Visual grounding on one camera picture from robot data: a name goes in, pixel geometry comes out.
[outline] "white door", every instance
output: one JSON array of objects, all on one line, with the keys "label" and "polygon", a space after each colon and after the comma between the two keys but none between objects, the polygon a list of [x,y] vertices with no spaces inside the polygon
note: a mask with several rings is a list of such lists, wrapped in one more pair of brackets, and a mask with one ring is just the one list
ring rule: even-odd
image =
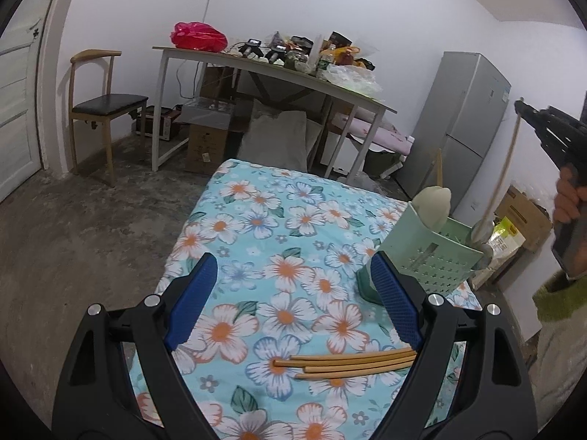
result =
[{"label": "white door", "polygon": [[51,0],[23,0],[0,37],[0,202],[40,169],[35,79]]}]

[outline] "chair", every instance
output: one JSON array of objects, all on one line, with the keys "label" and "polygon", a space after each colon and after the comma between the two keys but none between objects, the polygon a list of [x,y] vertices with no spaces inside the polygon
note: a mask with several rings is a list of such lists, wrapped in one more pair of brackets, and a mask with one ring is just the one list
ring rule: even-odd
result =
[{"label": "chair", "polygon": [[[101,122],[102,123],[102,142],[106,149],[106,160],[108,164],[108,172],[110,173],[110,184],[113,186],[114,179],[114,165],[112,162],[112,140],[110,137],[110,122],[117,117],[124,116],[131,111],[141,109],[141,138],[143,144],[143,151],[145,150],[145,114],[147,108],[147,96],[140,96],[137,94],[111,94],[112,87],[112,68],[114,66],[114,58],[120,56],[121,51],[105,51],[99,49],[86,49],[85,51],[77,53],[71,58],[72,69],[69,76],[69,137],[72,147],[73,159],[73,173],[77,174],[77,156],[75,151],[75,134],[73,130],[74,120],[86,122]],[[98,58],[110,57],[110,64],[108,66],[108,77],[106,80],[106,93],[95,99],[82,102],[81,104],[73,105],[73,85],[75,81],[75,70],[77,63],[83,61],[95,60]]]}]

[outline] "red plastic bag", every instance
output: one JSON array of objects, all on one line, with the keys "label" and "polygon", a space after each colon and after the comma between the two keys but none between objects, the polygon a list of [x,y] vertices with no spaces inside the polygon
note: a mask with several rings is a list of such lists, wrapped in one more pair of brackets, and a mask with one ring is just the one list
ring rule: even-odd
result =
[{"label": "red plastic bag", "polygon": [[220,52],[228,46],[226,36],[205,23],[177,23],[171,33],[176,48]]}]

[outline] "refrigerator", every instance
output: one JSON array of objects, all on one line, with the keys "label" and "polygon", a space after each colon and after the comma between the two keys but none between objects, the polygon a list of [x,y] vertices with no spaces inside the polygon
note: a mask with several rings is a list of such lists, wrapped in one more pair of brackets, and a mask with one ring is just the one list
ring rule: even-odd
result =
[{"label": "refrigerator", "polygon": [[396,179],[414,197],[436,185],[442,151],[443,185],[452,192],[451,213],[489,151],[508,104],[511,85],[482,54],[447,51],[412,134],[412,152]]}]

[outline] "person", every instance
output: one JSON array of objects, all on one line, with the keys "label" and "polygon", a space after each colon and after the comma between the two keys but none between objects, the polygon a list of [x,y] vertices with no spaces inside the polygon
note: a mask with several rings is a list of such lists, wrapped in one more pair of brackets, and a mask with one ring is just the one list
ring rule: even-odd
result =
[{"label": "person", "polygon": [[[574,188],[571,171],[561,169],[553,220],[571,223],[581,217],[587,186]],[[530,367],[538,425],[562,407],[587,368],[587,240],[583,239],[569,272],[560,271],[533,296],[542,329],[536,361]]]}]

